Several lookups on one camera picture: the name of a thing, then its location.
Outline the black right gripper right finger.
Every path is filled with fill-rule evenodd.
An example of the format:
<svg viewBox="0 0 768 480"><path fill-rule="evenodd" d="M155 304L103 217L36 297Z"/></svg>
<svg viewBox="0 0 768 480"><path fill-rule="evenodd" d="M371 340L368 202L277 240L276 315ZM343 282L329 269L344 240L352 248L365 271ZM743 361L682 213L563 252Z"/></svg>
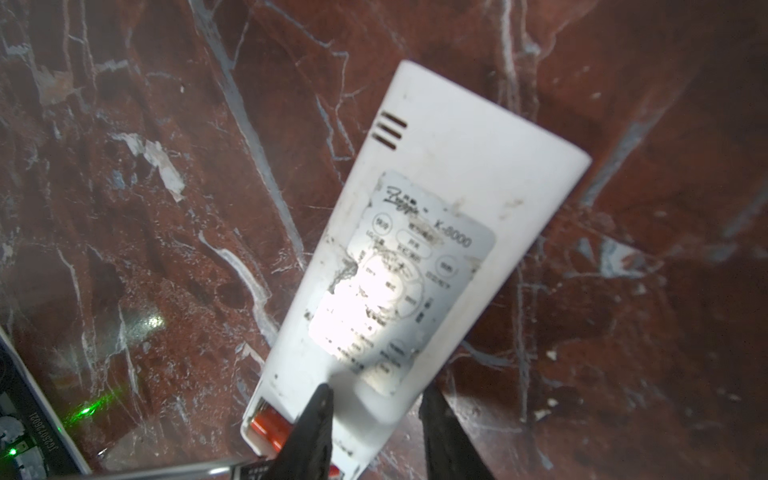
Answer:
<svg viewBox="0 0 768 480"><path fill-rule="evenodd" d="M428 479L494 479L435 383L419 407Z"/></svg>

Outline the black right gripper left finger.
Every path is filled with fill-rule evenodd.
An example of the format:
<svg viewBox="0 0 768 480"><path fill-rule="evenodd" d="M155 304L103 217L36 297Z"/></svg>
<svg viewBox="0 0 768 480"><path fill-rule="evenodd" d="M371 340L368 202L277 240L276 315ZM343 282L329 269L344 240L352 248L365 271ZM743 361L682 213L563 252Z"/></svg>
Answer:
<svg viewBox="0 0 768 480"><path fill-rule="evenodd" d="M328 384L320 384L264 479L329 478L333 407L333 390Z"/></svg>

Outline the orange handled screwdriver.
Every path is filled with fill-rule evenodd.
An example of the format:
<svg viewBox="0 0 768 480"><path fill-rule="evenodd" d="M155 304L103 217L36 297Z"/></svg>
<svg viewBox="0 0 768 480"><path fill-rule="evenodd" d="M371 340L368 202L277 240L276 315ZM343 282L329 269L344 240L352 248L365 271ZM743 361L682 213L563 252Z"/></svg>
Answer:
<svg viewBox="0 0 768 480"><path fill-rule="evenodd" d="M234 458L110 473L68 474L54 479L252 479L268 471L273 463L265 458Z"/></svg>

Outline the white remote with display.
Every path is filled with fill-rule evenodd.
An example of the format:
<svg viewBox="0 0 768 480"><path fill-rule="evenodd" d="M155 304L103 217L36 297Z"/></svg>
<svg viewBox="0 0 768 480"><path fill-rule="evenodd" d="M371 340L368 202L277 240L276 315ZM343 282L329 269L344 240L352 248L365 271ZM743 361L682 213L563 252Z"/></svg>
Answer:
<svg viewBox="0 0 768 480"><path fill-rule="evenodd" d="M241 425L295 425L334 393L332 459L356 479L591 164L581 148L411 61L399 64Z"/></svg>

